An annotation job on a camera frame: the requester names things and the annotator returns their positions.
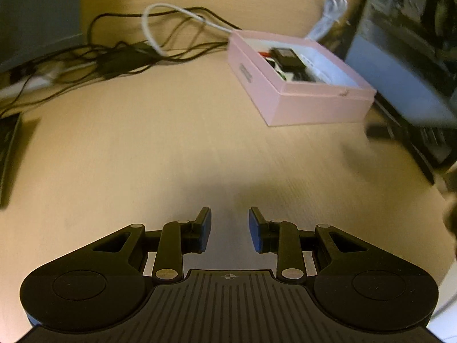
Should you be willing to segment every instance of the gray panel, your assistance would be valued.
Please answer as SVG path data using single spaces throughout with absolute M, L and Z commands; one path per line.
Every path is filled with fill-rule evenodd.
M 81 0 L 0 0 L 0 72 L 83 43 Z
M 354 38 L 346 63 L 411 124 L 457 126 L 457 118 L 430 84 L 360 35 Z
M 105 331 L 63 334 L 35 328 L 20 343 L 432 343 L 425 328 L 372 334 L 327 317 L 300 285 L 269 271 L 190 271 L 177 284 L 155 288 L 129 320 Z

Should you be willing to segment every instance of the computer monitor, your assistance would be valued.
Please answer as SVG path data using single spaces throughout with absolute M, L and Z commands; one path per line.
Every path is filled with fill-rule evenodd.
M 83 43 L 81 0 L 0 0 L 0 73 Z
M 456 9 L 457 0 L 367 0 L 346 57 L 414 126 L 457 129 Z

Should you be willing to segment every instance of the power strip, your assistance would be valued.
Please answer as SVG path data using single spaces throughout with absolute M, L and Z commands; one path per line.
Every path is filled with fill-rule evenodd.
M 27 82 L 22 93 L 30 93 L 31 91 L 43 89 L 54 85 L 54 80 L 57 79 L 63 71 L 64 63 L 62 61 L 54 61 L 38 68 L 40 74 L 32 76 Z M 28 77 L 23 78 L 6 88 L 0 90 L 0 100 L 16 97 L 24 87 Z

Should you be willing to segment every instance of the black object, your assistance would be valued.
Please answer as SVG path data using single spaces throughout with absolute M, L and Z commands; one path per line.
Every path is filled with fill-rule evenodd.
M 388 124 L 368 124 L 366 136 L 395 140 L 410 152 L 430 184 L 435 184 L 434 169 L 445 169 L 457 160 L 457 130 L 445 127 L 419 127 L 407 122 L 381 95 L 375 106 Z
M 137 68 L 157 63 L 161 56 L 144 42 L 111 50 L 97 58 L 97 72 L 109 80 Z
M 81 0 L 0 0 L 0 73 L 82 44 Z
M 292 49 L 275 47 L 270 50 L 270 55 L 284 72 L 303 72 L 306 69 L 305 64 Z
M 27 84 L 29 83 L 29 81 L 33 78 L 33 75 L 34 73 L 30 74 L 28 76 L 28 78 L 24 81 L 24 84 L 22 85 L 21 87 L 21 90 L 19 91 L 19 93 L 16 95 L 16 97 L 11 101 L 9 102 L 8 104 L 4 105 L 4 108 L 2 109 L 2 111 L 0 112 L 0 118 L 2 118 L 6 112 L 8 112 L 10 109 L 14 108 L 14 104 L 19 100 L 19 98 L 21 97 L 22 93 L 24 92 Z
M 8 180 L 9 160 L 20 124 L 19 113 L 0 119 L 0 208 L 4 208 L 7 202 L 5 186 Z
M 133 224 L 33 271 L 21 301 L 34 328 L 19 342 L 439 342 L 426 328 L 438 298 L 424 270 L 343 231 L 301 231 L 249 212 L 269 270 L 190 270 L 211 212 L 145 232 Z M 157 251 L 152 277 L 142 276 Z M 318 271 L 308 277 L 302 251 Z
M 274 69 L 276 67 L 276 61 L 273 58 L 264 57 L 268 64 Z
M 270 55 L 283 72 L 293 73 L 293 81 L 312 81 L 306 73 L 305 64 L 292 49 L 275 47 L 270 50 Z
M 205 43 L 202 43 L 202 44 L 195 45 L 195 46 L 193 46 L 191 48 L 188 48 L 184 52 L 181 52 L 179 54 L 175 54 L 175 55 L 172 55 L 172 56 L 167 57 L 167 58 L 162 58 L 162 60 L 163 61 L 172 61 L 172 62 L 175 62 L 175 63 L 185 63 L 185 62 L 197 59 L 199 57 L 202 57 L 203 55 L 209 54 L 214 49 L 223 48 L 226 45 L 227 45 L 226 41 L 205 42 Z M 197 54 L 194 54 L 194 55 L 192 55 L 190 57 L 186 57 L 186 58 L 180 58 L 184 54 L 187 54 L 187 53 L 189 53 L 189 52 L 191 52 L 193 50 L 199 49 L 199 48 L 201 48 L 202 50 L 197 52 Z M 113 73 L 109 73 L 109 71 L 112 70 L 113 68 L 114 68 L 114 70 L 119 70 L 120 69 L 121 71 L 126 69 L 126 67 L 124 65 L 121 65 L 120 62 L 117 59 L 115 59 L 114 57 L 107 56 L 107 58 L 113 59 L 113 62 L 111 62 L 108 65 L 105 65 L 104 63 L 101 64 L 101 68 L 103 68 L 102 69 L 103 75 L 106 78 L 112 78 L 113 77 Z M 144 71 L 147 71 L 152 66 L 153 66 L 153 64 L 149 64 L 149 65 L 145 66 L 144 68 L 142 68 L 142 69 L 140 69 L 138 71 L 127 72 L 125 75 L 126 76 L 136 75 L 136 74 L 142 73 Z M 91 71 L 89 74 L 84 76 L 85 77 L 84 79 L 80 78 L 79 79 L 80 81 L 78 81 L 76 83 L 72 83 L 69 86 L 66 86 L 66 87 L 62 88 L 62 89 L 56 91 L 55 93 L 53 93 L 53 94 L 51 94 L 51 95 L 49 95 L 49 96 L 47 96 L 45 98 L 42 98 L 42 99 L 39 99 L 39 100 L 35 100 L 33 102 L 24 102 L 24 103 L 20 103 L 20 104 L 6 105 L 6 108 L 3 110 L 2 114 L 5 114 L 5 113 L 11 111 L 12 109 L 23 108 L 23 107 L 28 107 L 28 106 L 32 106 L 32 105 L 42 105 L 42 104 L 44 104 L 46 102 L 49 102 L 52 99 L 55 99 L 55 98 L 65 94 L 65 93 L 68 93 L 69 91 L 71 91 L 73 89 L 77 89 L 78 87 L 84 86 L 88 82 L 90 82 L 92 80 L 95 80 L 97 78 L 97 74 L 95 72 L 97 72 L 97 70 Z

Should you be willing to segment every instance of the black cable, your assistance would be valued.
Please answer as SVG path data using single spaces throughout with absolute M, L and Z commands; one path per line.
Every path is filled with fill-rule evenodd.
M 21 97 L 22 93 L 24 92 L 25 88 L 26 88 L 26 85 L 28 84 L 28 82 L 31 80 L 31 78 L 35 75 L 35 73 L 32 73 L 28 79 L 24 82 L 22 88 L 21 88 L 21 91 L 19 91 L 19 94 L 16 95 L 16 97 L 10 102 L 8 103 L 4 108 L 3 108 L 3 111 L 0 113 L 0 118 L 3 117 L 3 115 L 8 112 L 10 109 L 14 108 L 12 107 L 18 100 L 19 98 Z
M 170 61 L 170 62 L 175 62 L 175 63 L 186 63 L 188 61 L 192 61 L 194 59 L 197 59 L 199 57 L 202 57 L 204 56 L 205 54 L 209 54 L 212 50 L 214 49 L 217 49 L 217 48 L 220 48 L 220 47 L 224 47 L 227 45 L 227 41 L 214 41 L 214 42 L 204 42 L 202 44 L 198 44 L 198 45 L 195 45 L 193 47 L 190 47 L 188 49 L 186 49 L 185 51 L 181 52 L 181 53 L 178 53 L 178 54 L 174 54 L 174 55 L 171 55 L 169 57 L 162 57 L 161 60 L 162 61 Z M 203 49 L 202 51 L 198 52 L 197 54 L 191 56 L 191 57 L 188 57 L 188 58 L 180 58 L 182 57 L 183 55 L 185 54 L 188 54 L 189 52 L 193 51 L 193 50 L 196 50 L 198 48 L 201 48 L 201 47 L 206 47 L 206 46 L 209 46 L 205 49 Z M 128 76 L 133 76 L 133 75 L 136 75 L 136 74 L 139 74 L 139 73 L 142 73 L 142 72 L 145 72 L 147 71 L 148 69 L 150 69 L 152 66 L 154 66 L 155 63 L 153 64 L 150 64 L 140 70 L 137 70 L 137 71 L 132 71 L 132 72 L 128 72 L 126 73 L 125 75 L 128 75 Z M 17 95 L 17 97 L 12 101 L 10 102 L 4 109 L 3 111 L 0 113 L 0 117 L 3 117 L 3 115 L 12 110 L 12 109 L 15 109 L 15 108 L 20 108 L 20 107 L 28 107 L 28 106 L 31 106 L 31 105 L 41 105 L 43 103 L 46 103 L 56 97 L 59 97 L 60 95 L 72 90 L 73 88 L 77 88 L 78 86 L 80 85 L 84 85 L 90 81 L 92 81 L 93 79 L 88 79 L 88 77 L 90 77 L 90 75 L 93 75 L 97 72 L 97 69 L 89 72 L 88 74 L 84 75 L 83 77 L 80 77 L 79 79 L 77 80 L 73 80 L 68 86 L 56 91 L 55 93 L 49 95 L 48 97 L 46 98 L 43 98 L 43 99 L 39 99 L 39 100 L 36 100 L 36 101 L 33 101 L 33 102 L 26 102 L 26 103 L 21 103 L 19 105 L 15 105 L 15 103 L 17 102 L 17 100 L 20 98 L 21 94 L 23 93 L 24 89 L 25 89 L 25 86 L 27 85 L 27 82 L 32 78 L 33 75 L 31 75 L 27 80 L 26 82 L 24 83 L 20 93 Z
M 97 58 L 97 55 L 95 55 L 94 57 L 90 57 L 90 58 L 86 57 L 86 55 L 92 54 L 92 53 L 99 53 L 99 50 L 98 49 L 90 49 L 90 50 L 85 51 L 85 52 L 83 52 L 81 54 L 77 54 L 74 51 L 70 51 L 69 54 L 71 54 L 72 58 L 69 58 L 66 61 L 78 61 L 78 60 L 81 60 L 81 61 L 90 62 L 90 61 L 93 61 L 94 59 Z
M 121 45 L 124 45 L 125 47 L 129 47 L 129 46 L 130 46 L 129 43 L 127 43 L 127 42 L 125 42 L 125 41 L 123 41 L 123 40 L 120 40 L 120 41 L 118 41 L 118 42 L 116 43 L 116 45 L 113 46 L 113 49 L 111 49 L 111 50 L 116 50 L 116 49 L 117 49 L 118 47 L 120 47 Z
M 97 72 L 97 68 L 93 69 L 92 71 L 90 71 L 89 73 L 86 73 L 84 76 L 80 77 L 79 79 L 75 79 L 75 80 L 70 80 L 70 81 L 59 81 L 59 80 L 54 80 L 55 83 L 77 83 L 79 81 L 82 81 L 84 79 L 87 79 L 90 75 L 94 74 L 95 72 Z
M 161 45 L 161 47 L 164 47 L 166 44 L 168 44 L 171 40 L 171 38 L 174 36 L 174 34 L 177 32 L 177 30 L 184 24 L 186 24 L 186 22 L 188 22 L 189 20 L 193 19 L 193 17 L 187 17 L 187 18 L 184 18 L 181 22 L 179 22 L 176 27 L 173 29 L 173 31 L 171 31 L 171 33 L 168 35 L 168 37 L 165 39 L 164 43 Z
M 46 103 L 54 98 L 57 98 L 58 96 L 64 94 L 64 93 L 67 93 L 68 91 L 70 90 L 73 90 L 72 88 L 75 88 L 77 89 L 78 87 L 80 87 L 80 85 L 83 85 L 85 83 L 88 83 L 90 81 L 92 81 L 93 79 L 89 79 L 89 80 L 85 80 L 85 81 L 81 81 L 79 83 L 73 83 L 69 86 L 66 86 L 62 89 L 60 89 L 59 91 L 56 91 L 55 93 L 47 96 L 46 98 L 43 98 L 43 99 L 39 99 L 39 100 L 35 100 L 33 102 L 26 102 L 26 103 L 21 103 L 19 105 L 16 105 L 16 106 L 12 106 L 12 107 L 8 107 L 7 109 L 5 109 L 1 115 L 4 115 L 6 112 L 10 111 L 11 109 L 14 109 L 14 108 L 19 108 L 19 107 L 28 107 L 28 106 L 31 106 L 31 105 L 39 105 L 39 104 L 42 104 L 42 103 Z
M 192 38 L 190 44 L 187 46 L 187 50 L 189 50 L 189 48 L 191 48 L 195 44 L 195 41 L 197 41 L 198 36 L 200 36 L 202 34 L 203 30 L 206 27 L 206 19 L 205 19 L 205 17 L 203 17 L 201 15 L 199 15 L 199 17 L 203 19 L 202 24 L 200 25 L 200 28 L 198 29 L 198 31 L 195 34 L 195 36 Z
M 221 18 L 218 14 L 214 13 L 210 9 L 207 9 L 206 7 L 201 7 L 201 6 L 192 6 L 192 7 L 186 7 L 186 10 L 189 11 L 195 11 L 195 10 L 202 10 L 205 11 L 209 14 L 211 14 L 214 18 L 220 20 L 221 22 L 225 23 L 226 25 L 234 28 L 234 29 L 241 29 L 238 26 L 234 25 L 233 23 L 228 22 L 224 18 Z M 150 13 L 150 17 L 158 17 L 158 16 L 163 16 L 163 15 L 168 15 L 168 14 L 175 14 L 179 13 L 178 10 L 168 10 L 160 13 Z M 117 17 L 117 18 L 141 18 L 142 14 L 122 14 L 122 13 L 102 13 L 96 16 L 92 22 L 89 24 L 89 27 L 87 28 L 87 43 L 88 45 L 93 45 L 92 43 L 92 31 L 94 29 L 95 23 L 104 17 Z
M 181 53 L 177 53 L 177 54 L 174 54 L 174 55 L 171 55 L 169 57 L 162 57 L 161 60 L 163 61 L 167 61 L 168 58 L 176 58 L 176 57 L 182 57 L 183 55 L 195 50 L 195 49 L 198 49 L 199 47 L 203 47 L 203 46 L 207 46 L 207 45 L 212 45 L 209 50 L 204 50 L 204 53 L 202 54 L 202 52 L 196 54 L 196 56 L 194 56 L 191 60 L 193 59 L 197 59 L 199 57 L 201 57 L 202 55 L 205 55 L 205 54 L 209 54 L 210 53 L 210 50 L 212 49 L 216 49 L 218 47 L 222 47 L 224 46 L 225 44 L 227 44 L 226 41 L 215 41 L 215 42 L 204 42 L 202 44 L 198 44 L 198 45 L 195 45 L 193 47 L 190 47 L 188 49 L 186 49 L 185 51 L 181 52 Z M 152 66 L 156 65 L 156 63 L 153 63 L 153 64 L 150 64 L 140 70 L 136 70 L 136 71 L 130 71 L 130 72 L 127 72 L 125 75 L 127 76 L 133 76 L 133 75 L 137 75 L 139 73 L 143 73 L 145 71 L 147 71 L 148 69 L 150 69 Z
M 191 57 L 188 57 L 188 58 L 176 58 L 176 56 L 182 56 L 183 54 L 186 54 L 188 53 L 189 51 L 192 51 L 192 50 L 195 50 L 197 47 L 201 47 L 201 46 L 204 46 L 204 45 L 208 45 L 208 43 L 203 43 L 203 44 L 199 44 L 199 45 L 195 45 L 194 47 L 186 50 L 185 52 L 183 53 L 180 53 L 180 54 L 176 54 L 174 56 L 169 56 L 169 57 L 162 57 L 162 60 L 163 61 L 171 61 L 171 62 L 176 62 L 176 63 L 186 63 L 188 61 L 192 61 L 194 59 L 197 59 L 205 54 L 207 54 L 210 50 L 212 49 L 216 49 L 218 47 L 223 47 L 223 46 L 226 46 L 227 45 L 227 41 L 220 41 L 220 42 L 212 42 L 211 44 L 213 44 L 212 46 L 210 46 L 209 48 L 206 48 L 204 50 L 202 50 L 201 52 L 191 56 Z
M 44 56 L 41 56 L 39 58 L 36 58 L 32 61 L 32 63 L 34 63 L 35 65 L 37 64 L 41 64 L 41 63 L 44 63 L 50 59 L 53 59 L 53 58 L 56 58 L 58 57 L 59 55 L 62 55 L 62 54 L 66 54 L 68 52 L 71 52 L 71 51 L 74 51 L 74 50 L 77 50 L 77 49 L 85 49 L 85 48 L 90 48 L 91 50 L 99 50 L 99 51 L 108 51 L 110 50 L 111 48 L 110 47 L 106 47 L 104 45 L 99 45 L 99 44 L 84 44 L 84 45 L 77 45 L 77 46 L 74 46 L 74 47 L 69 47 L 67 49 L 62 49 L 62 50 L 59 50 L 59 51 L 55 51 L 54 53 L 50 53 L 50 54 L 46 54 Z

